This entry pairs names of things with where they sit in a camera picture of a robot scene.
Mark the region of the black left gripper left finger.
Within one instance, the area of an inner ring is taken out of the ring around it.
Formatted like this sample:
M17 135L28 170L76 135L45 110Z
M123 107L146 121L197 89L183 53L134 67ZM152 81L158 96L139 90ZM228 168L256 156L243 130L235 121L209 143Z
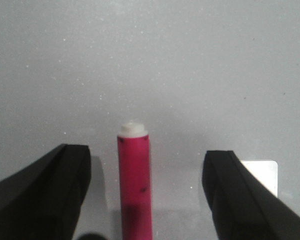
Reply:
M0 240L71 240L91 181L87 145L61 144L0 181Z

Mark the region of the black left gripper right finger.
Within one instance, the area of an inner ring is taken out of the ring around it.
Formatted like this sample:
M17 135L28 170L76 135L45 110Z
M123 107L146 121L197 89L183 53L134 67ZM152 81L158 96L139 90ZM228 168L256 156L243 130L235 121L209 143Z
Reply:
M231 150L209 150L202 186L220 240L300 240L300 216L273 195Z

